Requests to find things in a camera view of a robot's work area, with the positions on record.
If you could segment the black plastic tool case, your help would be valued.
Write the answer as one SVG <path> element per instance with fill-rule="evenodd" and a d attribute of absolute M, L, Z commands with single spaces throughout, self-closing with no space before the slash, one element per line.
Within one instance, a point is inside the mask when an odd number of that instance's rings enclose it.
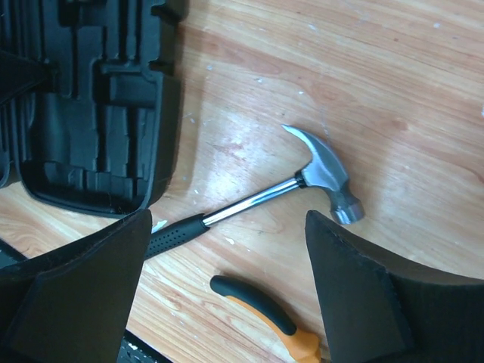
<path fill-rule="evenodd" d="M 1 185 L 95 216 L 155 203 L 172 177 L 186 1 L 3 1 Z"/>

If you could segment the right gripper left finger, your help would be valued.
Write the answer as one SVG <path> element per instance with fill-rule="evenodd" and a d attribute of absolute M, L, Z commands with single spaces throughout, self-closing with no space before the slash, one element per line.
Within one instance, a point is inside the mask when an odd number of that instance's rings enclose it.
<path fill-rule="evenodd" d="M 115 362 L 150 240 L 138 211 L 1 270 L 3 362 Z"/>

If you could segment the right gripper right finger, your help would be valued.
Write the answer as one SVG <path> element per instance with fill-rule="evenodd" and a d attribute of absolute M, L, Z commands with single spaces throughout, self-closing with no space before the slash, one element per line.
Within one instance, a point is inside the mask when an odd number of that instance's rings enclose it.
<path fill-rule="evenodd" d="M 334 362 L 481 362 L 483 282 L 411 261 L 306 215 Z"/>

